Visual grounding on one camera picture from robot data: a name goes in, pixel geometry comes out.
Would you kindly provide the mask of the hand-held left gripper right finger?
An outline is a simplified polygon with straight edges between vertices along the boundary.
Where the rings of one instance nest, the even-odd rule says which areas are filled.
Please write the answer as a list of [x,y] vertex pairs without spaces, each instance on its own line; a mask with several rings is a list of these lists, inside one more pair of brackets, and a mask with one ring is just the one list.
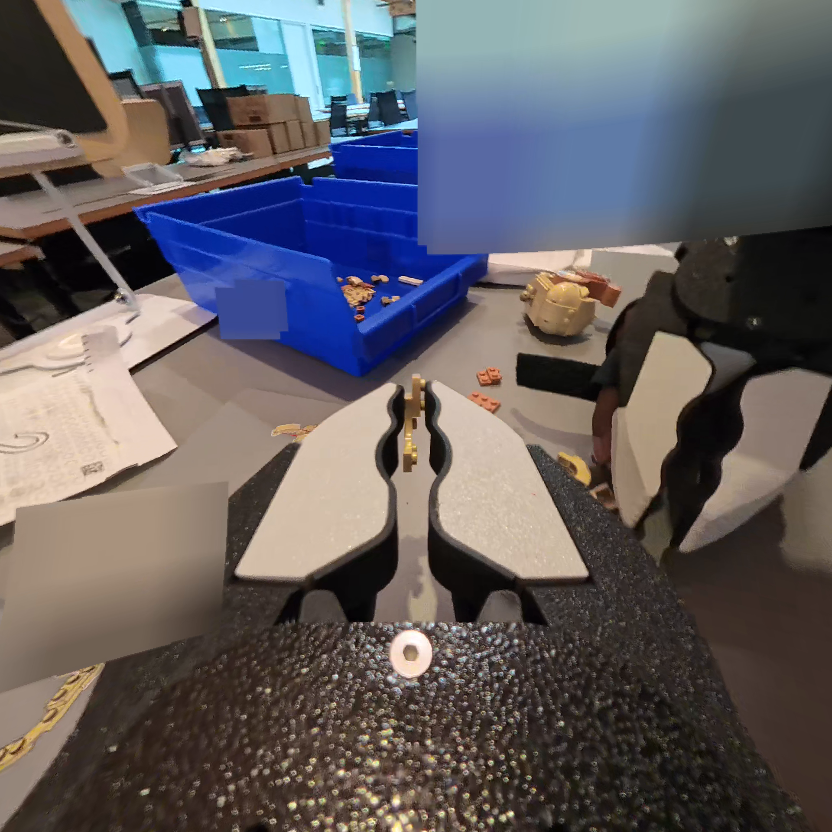
[[439,537],[500,578],[585,582],[588,567],[521,436],[444,383],[429,383],[425,399]]

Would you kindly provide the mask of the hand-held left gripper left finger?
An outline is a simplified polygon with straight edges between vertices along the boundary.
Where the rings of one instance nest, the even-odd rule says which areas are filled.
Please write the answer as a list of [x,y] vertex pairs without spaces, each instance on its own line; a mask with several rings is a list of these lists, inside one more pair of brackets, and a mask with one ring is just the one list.
[[299,445],[234,575],[274,583],[389,583],[398,566],[399,385],[328,416]]

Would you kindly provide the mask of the grey desk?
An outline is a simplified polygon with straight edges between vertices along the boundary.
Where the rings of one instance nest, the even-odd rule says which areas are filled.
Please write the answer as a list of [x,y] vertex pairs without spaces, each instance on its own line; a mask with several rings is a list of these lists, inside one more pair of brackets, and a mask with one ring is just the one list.
[[[310,400],[346,403],[411,374],[470,392],[475,369],[504,373],[497,416],[546,452],[592,450],[592,405],[519,388],[518,353],[600,363],[615,311],[603,310],[575,344],[537,336],[514,289],[471,289],[466,304],[362,379],[263,341],[225,342],[208,328],[133,377],[179,449],[172,460],[101,489],[227,480],[239,486],[275,452],[252,429],[324,413]],[[816,830],[830,830],[830,459],[721,541],[664,561],[708,640],[740,717]]]

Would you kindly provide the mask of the person's right hand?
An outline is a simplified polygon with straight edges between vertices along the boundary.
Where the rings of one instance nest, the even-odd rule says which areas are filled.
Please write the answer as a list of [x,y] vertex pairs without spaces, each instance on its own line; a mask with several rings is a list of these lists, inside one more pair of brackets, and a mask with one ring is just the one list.
[[614,386],[598,393],[591,417],[592,452],[595,463],[607,466],[611,462],[612,421],[619,406],[619,392]]

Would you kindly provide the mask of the tan domed brick model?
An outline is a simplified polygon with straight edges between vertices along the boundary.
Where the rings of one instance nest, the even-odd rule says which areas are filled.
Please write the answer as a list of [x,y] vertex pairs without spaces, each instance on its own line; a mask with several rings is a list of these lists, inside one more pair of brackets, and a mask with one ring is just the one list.
[[572,338],[597,317],[598,306],[614,308],[621,287],[585,268],[539,272],[520,293],[525,316],[546,335]]

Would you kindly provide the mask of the pile of small bricks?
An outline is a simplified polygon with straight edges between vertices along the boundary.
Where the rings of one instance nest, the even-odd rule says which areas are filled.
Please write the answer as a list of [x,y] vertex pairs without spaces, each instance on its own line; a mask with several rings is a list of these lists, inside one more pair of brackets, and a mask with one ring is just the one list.
[[394,294],[394,289],[415,289],[425,282],[413,276],[391,278],[385,274],[372,274],[366,279],[359,276],[338,276],[336,281],[357,324],[363,323],[380,310],[397,305],[402,300],[402,295]]

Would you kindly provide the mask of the white paper sheet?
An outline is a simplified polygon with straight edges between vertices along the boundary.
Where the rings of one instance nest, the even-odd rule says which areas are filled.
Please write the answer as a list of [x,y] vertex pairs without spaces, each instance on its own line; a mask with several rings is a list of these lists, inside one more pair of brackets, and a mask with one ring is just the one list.
[[121,357],[133,369],[215,319],[189,300],[139,294],[136,301],[138,309],[109,301],[2,348],[1,374],[75,369],[84,361],[82,337],[105,328],[115,331]]

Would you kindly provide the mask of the blue plastic bin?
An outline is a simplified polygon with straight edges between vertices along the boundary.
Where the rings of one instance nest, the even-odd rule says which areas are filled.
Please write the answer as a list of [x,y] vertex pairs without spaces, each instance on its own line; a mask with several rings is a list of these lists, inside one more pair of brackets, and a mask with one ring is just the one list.
[[[136,210],[192,301],[222,316],[229,292],[276,282],[285,292],[278,340],[361,377],[461,303],[486,255],[430,255],[417,241],[417,187],[298,177]],[[397,304],[354,322],[336,278],[413,276]]]
[[419,132],[369,133],[329,145],[338,179],[417,185]]

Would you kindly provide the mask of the long wooden table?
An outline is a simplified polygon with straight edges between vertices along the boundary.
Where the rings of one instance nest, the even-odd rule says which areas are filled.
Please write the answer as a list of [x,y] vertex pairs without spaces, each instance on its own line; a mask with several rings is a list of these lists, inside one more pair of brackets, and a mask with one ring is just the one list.
[[[90,224],[128,214],[144,205],[250,183],[276,172],[317,161],[331,161],[328,146],[234,162],[215,168],[177,165],[175,168],[184,177],[185,184],[169,192],[140,195],[136,193],[138,187],[125,176],[63,185],[58,190],[75,208],[80,221]],[[59,206],[43,191],[5,196],[1,200],[1,237],[4,241],[33,244],[35,240],[65,231],[69,227]]]

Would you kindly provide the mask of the white plastic bags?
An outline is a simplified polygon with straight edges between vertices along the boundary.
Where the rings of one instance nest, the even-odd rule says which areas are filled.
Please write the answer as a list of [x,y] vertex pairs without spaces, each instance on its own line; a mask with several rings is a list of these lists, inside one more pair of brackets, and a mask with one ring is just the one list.
[[178,163],[200,169],[213,169],[244,161],[252,161],[253,159],[254,156],[251,153],[245,153],[239,148],[232,146],[209,148],[200,152],[183,150],[178,156]]

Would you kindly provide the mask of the clear plastic tray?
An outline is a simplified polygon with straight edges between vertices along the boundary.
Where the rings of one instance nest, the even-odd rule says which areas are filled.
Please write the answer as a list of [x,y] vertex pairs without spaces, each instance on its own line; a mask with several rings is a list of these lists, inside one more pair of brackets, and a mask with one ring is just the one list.
[[155,163],[122,167],[121,172],[133,184],[136,191],[174,190],[186,184],[185,178],[173,167]]

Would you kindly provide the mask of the stack of cardboard boxes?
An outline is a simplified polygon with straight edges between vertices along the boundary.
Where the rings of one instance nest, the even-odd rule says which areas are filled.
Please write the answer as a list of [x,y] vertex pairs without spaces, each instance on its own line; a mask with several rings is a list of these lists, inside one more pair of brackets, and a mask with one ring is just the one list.
[[328,120],[314,120],[309,99],[276,93],[228,100],[231,128],[215,132],[221,148],[255,159],[328,147]]

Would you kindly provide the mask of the plain cardboard box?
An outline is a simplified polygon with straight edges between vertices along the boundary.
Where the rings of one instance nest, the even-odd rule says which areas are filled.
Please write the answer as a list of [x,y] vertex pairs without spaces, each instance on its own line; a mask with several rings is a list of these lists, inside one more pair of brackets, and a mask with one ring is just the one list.
[[167,165],[172,152],[165,109],[152,98],[124,100],[121,106],[127,116],[128,139],[117,166]]

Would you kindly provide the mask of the clear screen stand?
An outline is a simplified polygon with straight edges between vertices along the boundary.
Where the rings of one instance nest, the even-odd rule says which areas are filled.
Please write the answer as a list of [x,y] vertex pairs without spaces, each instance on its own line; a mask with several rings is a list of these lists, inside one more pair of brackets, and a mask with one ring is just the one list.
[[32,176],[57,207],[61,218],[68,222],[94,260],[117,287],[117,300],[130,310],[128,320],[140,316],[140,304],[134,291],[81,222],[76,208],[47,176],[47,170],[66,168],[72,161],[86,160],[75,137],[67,130],[38,127],[10,120],[2,120],[1,124],[3,128],[8,129],[1,137],[2,178]]

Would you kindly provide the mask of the tan framed screen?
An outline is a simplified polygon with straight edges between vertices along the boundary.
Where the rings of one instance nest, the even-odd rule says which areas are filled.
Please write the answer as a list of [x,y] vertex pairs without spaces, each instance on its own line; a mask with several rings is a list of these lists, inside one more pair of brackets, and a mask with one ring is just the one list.
[[1,2],[2,120],[69,131],[86,157],[69,166],[125,148],[120,99],[63,2]]

